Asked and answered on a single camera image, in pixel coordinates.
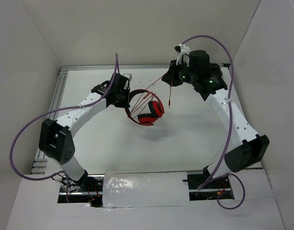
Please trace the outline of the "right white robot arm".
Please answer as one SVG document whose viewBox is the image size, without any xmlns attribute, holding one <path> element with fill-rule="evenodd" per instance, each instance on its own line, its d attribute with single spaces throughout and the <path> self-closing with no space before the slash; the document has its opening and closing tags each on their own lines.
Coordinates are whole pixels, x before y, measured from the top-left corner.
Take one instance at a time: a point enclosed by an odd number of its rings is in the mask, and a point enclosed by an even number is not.
<svg viewBox="0 0 294 230">
<path fill-rule="evenodd" d="M 190 84 L 202 99 L 214 109 L 228 131 L 225 152 L 203 169 L 203 183 L 213 188 L 219 177 L 237 173 L 260 162 L 270 143 L 266 135 L 260 135 L 246 120 L 231 97 L 231 89 L 223 79 L 218 64 L 211 63 L 204 50 L 191 51 L 185 45 L 175 47 L 178 57 L 170 62 L 162 81 L 171 87 Z"/>
</svg>

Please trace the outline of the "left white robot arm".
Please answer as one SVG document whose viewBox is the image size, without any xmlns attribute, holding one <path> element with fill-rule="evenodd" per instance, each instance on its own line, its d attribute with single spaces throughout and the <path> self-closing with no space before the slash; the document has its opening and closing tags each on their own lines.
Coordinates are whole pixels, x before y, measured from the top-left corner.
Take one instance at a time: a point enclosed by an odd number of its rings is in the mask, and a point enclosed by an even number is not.
<svg viewBox="0 0 294 230">
<path fill-rule="evenodd" d="M 95 86 L 78 105 L 56 120 L 47 118 L 41 125 L 39 149 L 52 158 L 68 175 L 71 185 L 77 191 L 88 187 L 88 173 L 74 156 L 73 138 L 76 133 L 110 105 L 129 107 L 131 74 L 114 74 L 110 81 Z"/>
</svg>

